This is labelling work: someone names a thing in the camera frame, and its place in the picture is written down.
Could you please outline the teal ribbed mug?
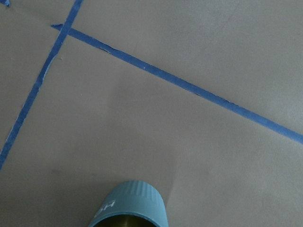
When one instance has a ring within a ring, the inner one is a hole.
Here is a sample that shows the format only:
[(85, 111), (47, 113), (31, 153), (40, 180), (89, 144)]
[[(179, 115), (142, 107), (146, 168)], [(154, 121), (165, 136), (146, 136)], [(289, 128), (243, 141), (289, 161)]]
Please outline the teal ribbed mug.
[(105, 219), (121, 215), (139, 217), (155, 227), (169, 225), (161, 194), (144, 181), (131, 180), (117, 185), (105, 197), (88, 226), (95, 227)]

